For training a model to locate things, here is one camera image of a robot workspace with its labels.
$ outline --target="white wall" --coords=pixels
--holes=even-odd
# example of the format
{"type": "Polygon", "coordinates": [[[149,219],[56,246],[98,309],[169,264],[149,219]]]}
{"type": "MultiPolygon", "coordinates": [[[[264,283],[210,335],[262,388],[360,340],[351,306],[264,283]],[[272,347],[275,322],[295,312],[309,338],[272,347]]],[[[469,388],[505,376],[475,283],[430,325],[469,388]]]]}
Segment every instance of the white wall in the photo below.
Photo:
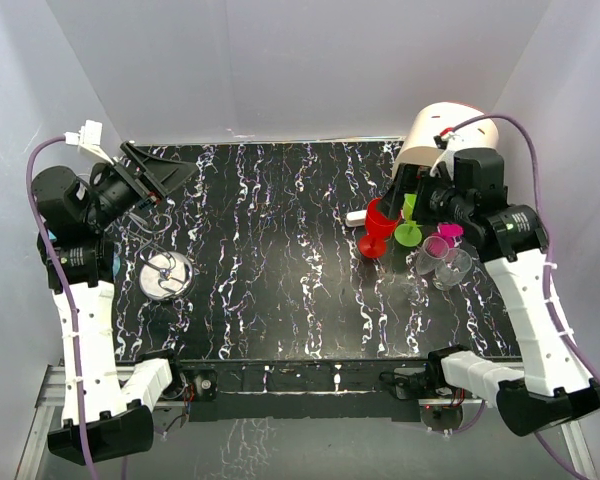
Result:
{"type": "Polygon", "coordinates": [[[47,0],[123,137],[404,135],[491,109],[548,0],[47,0]]]}
{"type": "MultiPolygon", "coordinates": [[[[600,369],[600,0],[555,0],[496,110],[526,125],[538,149],[558,294],[576,341],[600,369]]],[[[503,127],[512,197],[533,202],[521,139],[503,127]]],[[[600,413],[583,422],[600,475],[600,413]]]]}
{"type": "MultiPolygon", "coordinates": [[[[25,164],[41,141],[102,120],[117,134],[42,0],[0,0],[0,479],[13,478],[46,365],[61,356],[60,325],[35,249],[25,164]]],[[[53,146],[40,165],[87,160],[53,146]]]]}

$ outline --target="red cup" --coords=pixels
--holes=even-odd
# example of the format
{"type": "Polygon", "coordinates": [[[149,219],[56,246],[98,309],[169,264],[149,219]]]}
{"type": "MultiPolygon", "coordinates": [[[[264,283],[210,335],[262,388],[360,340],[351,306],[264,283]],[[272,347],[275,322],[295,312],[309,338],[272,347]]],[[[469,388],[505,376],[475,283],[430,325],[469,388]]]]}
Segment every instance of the red cup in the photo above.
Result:
{"type": "Polygon", "coordinates": [[[395,221],[389,220],[377,209],[380,198],[374,198],[367,207],[364,220],[364,228],[367,234],[358,242],[360,253],[368,258],[379,258],[387,251],[385,240],[389,238],[398,224],[400,218],[395,221]]]}

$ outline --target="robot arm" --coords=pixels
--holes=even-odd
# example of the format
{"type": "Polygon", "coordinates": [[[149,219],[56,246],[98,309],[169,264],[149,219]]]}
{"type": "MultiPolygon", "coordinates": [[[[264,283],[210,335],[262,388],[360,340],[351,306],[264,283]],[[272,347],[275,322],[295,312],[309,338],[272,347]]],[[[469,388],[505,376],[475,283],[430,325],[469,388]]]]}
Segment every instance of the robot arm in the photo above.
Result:
{"type": "Polygon", "coordinates": [[[572,335],[551,285],[564,332],[549,315],[542,291],[548,239],[533,209],[509,205],[504,160],[491,148],[454,155],[453,179],[442,165],[400,165],[380,202],[389,219],[399,215],[404,193],[417,191],[413,220],[421,225],[453,222],[476,248],[504,300],[520,346],[524,372],[484,360],[460,346],[429,354],[421,385],[456,387],[497,406],[515,434],[523,436],[587,415],[600,408],[600,386],[563,342],[572,335]]]}
{"type": "Polygon", "coordinates": [[[114,356],[111,311],[113,241],[106,228],[134,205],[159,203],[197,171],[194,164],[162,160],[130,143],[121,149],[128,163],[97,163],[89,182],[66,167],[40,172],[32,183],[36,206],[71,286],[78,313],[73,331],[71,310],[47,251],[38,248],[47,267],[62,327],[66,395],[62,428],[48,436],[51,453],[84,465],[79,437],[78,396],[84,391],[84,413],[94,462],[147,451],[153,443],[151,412],[163,393],[183,388],[179,364],[172,350],[140,356],[131,378],[120,385],[114,356]],[[74,339],[78,337],[82,367],[76,376],[74,339]]]}

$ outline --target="transparent cup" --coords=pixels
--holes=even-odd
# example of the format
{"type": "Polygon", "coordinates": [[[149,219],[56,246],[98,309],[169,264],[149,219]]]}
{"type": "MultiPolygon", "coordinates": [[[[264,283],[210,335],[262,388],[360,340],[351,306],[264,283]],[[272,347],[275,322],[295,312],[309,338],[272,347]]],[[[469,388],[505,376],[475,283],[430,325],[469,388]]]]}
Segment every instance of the transparent cup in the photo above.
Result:
{"type": "Polygon", "coordinates": [[[432,272],[442,263],[449,253],[449,245],[442,237],[427,237],[416,258],[416,272],[418,275],[426,275],[432,272]]]}
{"type": "Polygon", "coordinates": [[[472,265],[473,260],[467,252],[459,248],[450,249],[447,256],[435,268],[433,285],[442,291],[451,289],[462,281],[472,265]]]}

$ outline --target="black marble table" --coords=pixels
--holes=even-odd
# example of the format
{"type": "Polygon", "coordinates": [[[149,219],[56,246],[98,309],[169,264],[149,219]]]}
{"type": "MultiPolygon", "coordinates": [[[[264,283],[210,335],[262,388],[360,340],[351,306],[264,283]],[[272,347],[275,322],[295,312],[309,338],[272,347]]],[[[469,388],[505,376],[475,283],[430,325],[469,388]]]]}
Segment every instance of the black marble table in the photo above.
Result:
{"type": "Polygon", "coordinates": [[[484,356],[519,355],[484,267],[440,292],[414,271],[415,252],[391,240],[361,259],[364,228],[345,226],[390,183],[399,142],[147,147],[195,162],[200,174],[154,212],[157,236],[186,254],[195,286],[157,303],[138,286],[139,240],[114,225],[114,336],[119,360],[173,347],[187,360],[422,358],[455,343],[484,356]]]}

